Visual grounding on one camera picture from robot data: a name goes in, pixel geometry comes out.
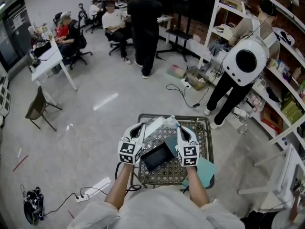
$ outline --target concrete floor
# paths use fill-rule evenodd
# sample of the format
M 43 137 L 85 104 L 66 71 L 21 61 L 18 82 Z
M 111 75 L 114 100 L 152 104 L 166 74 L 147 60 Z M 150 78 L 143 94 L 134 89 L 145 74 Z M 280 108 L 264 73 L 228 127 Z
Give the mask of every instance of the concrete floor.
M 125 65 L 121 61 L 119 52 L 108 55 L 110 48 L 102 30 L 86 33 L 85 37 L 88 45 L 83 51 L 90 50 L 93 56 L 86 56 L 88 66 L 78 62 L 70 71 L 78 91 L 73 90 L 63 72 L 43 80 L 43 87 L 63 108 L 58 111 L 48 107 L 45 115 L 57 132 L 42 119 L 37 121 L 39 130 L 24 118 L 37 92 L 29 70 L 23 69 L 10 83 L 12 100 L 3 129 L 0 192 L 16 228 L 31 228 L 23 214 L 21 184 L 26 191 L 39 186 L 45 196 L 45 211 L 54 210 L 70 193 L 79 193 L 81 187 L 93 186 L 105 177 L 114 180 L 118 141 L 125 129 L 137 122 L 139 114 L 202 116 L 213 91 L 211 86 L 201 105 L 191 109 L 178 92 L 165 89 L 170 83 L 183 88 L 178 79 L 166 74 L 168 62 L 183 62 L 180 55 L 160 55 L 167 61 L 156 59 L 153 75 L 145 80 L 136 64 Z M 158 49 L 168 47 L 159 41 Z M 128 48 L 128 55 L 134 60 L 132 47 Z M 197 59 L 188 59 L 190 65 L 197 65 Z M 191 105 L 198 102 L 206 89 L 201 92 L 187 90 L 187 102 Z M 113 94 L 118 96 L 94 111 L 94 106 Z M 232 213 L 244 216 L 252 204 L 259 206 L 266 194 L 240 196 L 237 190 L 265 184 L 273 164 L 254 168 L 252 163 L 279 152 L 279 149 L 268 143 L 268 135 L 253 120 L 248 121 L 248 135 L 239 134 L 226 122 L 221 129 L 212 130 L 212 138 L 218 172 L 215 185 L 208 194 Z M 13 172 L 26 155 L 29 157 Z M 104 199 L 101 193 L 97 196 Z M 37 228 L 66 228 L 72 220 L 68 210 L 76 216 L 86 204 L 70 198 Z

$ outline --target red stick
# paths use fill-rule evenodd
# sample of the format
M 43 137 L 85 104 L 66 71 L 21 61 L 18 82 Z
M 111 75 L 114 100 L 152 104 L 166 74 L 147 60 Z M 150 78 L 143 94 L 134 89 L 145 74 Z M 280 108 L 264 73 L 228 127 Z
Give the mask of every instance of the red stick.
M 71 212 L 70 211 L 68 211 L 69 212 L 69 214 L 72 216 L 72 218 L 74 219 L 75 217 L 71 214 Z
M 26 155 L 23 160 L 20 161 L 19 164 L 17 164 L 17 166 L 15 167 L 15 169 L 13 170 L 13 172 L 18 168 L 19 165 L 21 165 L 21 163 L 28 157 L 28 155 Z

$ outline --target black and white marker cube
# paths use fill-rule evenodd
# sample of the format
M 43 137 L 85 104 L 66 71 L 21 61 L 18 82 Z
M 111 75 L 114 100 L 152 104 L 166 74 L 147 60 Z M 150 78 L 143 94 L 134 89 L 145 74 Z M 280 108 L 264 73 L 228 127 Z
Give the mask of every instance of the black and white marker cube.
M 176 146 L 177 158 L 181 166 L 196 166 L 199 160 L 199 145 Z
M 134 165 L 142 155 L 143 144 L 119 141 L 118 154 L 123 163 Z

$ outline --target brown chair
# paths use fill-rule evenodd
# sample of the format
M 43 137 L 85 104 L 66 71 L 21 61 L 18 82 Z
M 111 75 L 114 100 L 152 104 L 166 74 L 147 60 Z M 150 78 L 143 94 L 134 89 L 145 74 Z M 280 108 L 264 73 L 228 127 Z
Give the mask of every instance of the brown chair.
M 43 115 L 43 112 L 46 111 L 46 107 L 49 105 L 62 110 L 61 108 L 48 103 L 46 101 L 46 99 L 44 98 L 41 86 L 38 87 L 37 95 L 36 95 L 34 101 L 31 103 L 29 110 L 28 110 L 27 114 L 25 115 L 25 118 L 29 119 L 34 125 L 36 125 L 38 127 L 38 129 L 40 129 L 40 127 L 35 122 L 33 122 L 33 120 L 37 120 L 41 116 L 50 125 L 50 127 L 52 127 L 52 129 L 54 131 L 56 131 L 56 129 L 49 123 L 49 121 L 47 121 L 47 119 Z

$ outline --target black shirt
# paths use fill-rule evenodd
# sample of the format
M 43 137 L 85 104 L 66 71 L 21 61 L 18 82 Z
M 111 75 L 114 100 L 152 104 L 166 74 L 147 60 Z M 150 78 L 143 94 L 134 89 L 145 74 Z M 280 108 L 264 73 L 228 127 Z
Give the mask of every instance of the black shirt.
M 79 45 L 80 41 L 80 33 L 78 30 L 78 21 L 72 20 L 70 24 L 68 25 L 69 32 L 67 35 L 67 40 L 68 39 L 74 39 L 74 42 L 71 44 L 73 47 L 77 47 Z
M 130 0 L 127 4 L 133 33 L 139 36 L 159 36 L 157 18 L 162 15 L 162 4 L 156 0 Z

